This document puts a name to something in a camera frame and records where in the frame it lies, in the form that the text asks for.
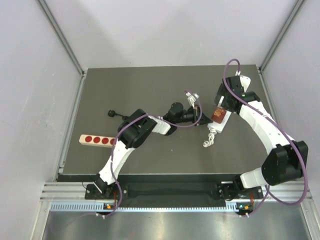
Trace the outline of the white power strip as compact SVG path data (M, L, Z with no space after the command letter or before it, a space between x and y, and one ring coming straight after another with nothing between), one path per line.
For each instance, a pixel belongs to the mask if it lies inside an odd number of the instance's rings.
M209 123L207 125L207 128L209 130L208 139L203 142L203 147L208 148L214 144L216 134L220 134L223 131L231 114L232 113L230 111L226 111L226 115L221 124L213 121L212 123Z

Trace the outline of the red cube plug adapter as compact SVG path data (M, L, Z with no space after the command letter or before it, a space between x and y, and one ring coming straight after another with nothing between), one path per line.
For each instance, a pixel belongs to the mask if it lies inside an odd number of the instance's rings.
M227 111L221 107L216 107L212 114L212 121L218 124L221 124L227 114Z

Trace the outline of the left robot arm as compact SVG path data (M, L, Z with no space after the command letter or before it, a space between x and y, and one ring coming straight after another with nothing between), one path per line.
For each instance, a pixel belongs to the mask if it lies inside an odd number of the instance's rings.
M181 123L191 123L190 126L212 123L201 106L194 104L188 109L180 102L174 102L164 116L148 115L142 109L136 110L130 116L123 116L123 123L118 128L118 134L111 144L111 154L105 166L87 185L87 199L107 199L114 192L118 175L129 155L139 148L151 133L169 136Z

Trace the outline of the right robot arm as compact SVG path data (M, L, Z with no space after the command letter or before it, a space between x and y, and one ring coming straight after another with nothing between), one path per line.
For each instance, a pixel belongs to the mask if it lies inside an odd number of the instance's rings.
M267 158L262 166L232 181L233 192L239 198L249 195L252 188L276 186L303 177L309 150L304 141L295 141L279 129L257 94L247 90L250 83L250 78L242 75L224 79L214 100L217 107L213 122L208 124L211 134L221 133L235 113L248 123L264 145Z

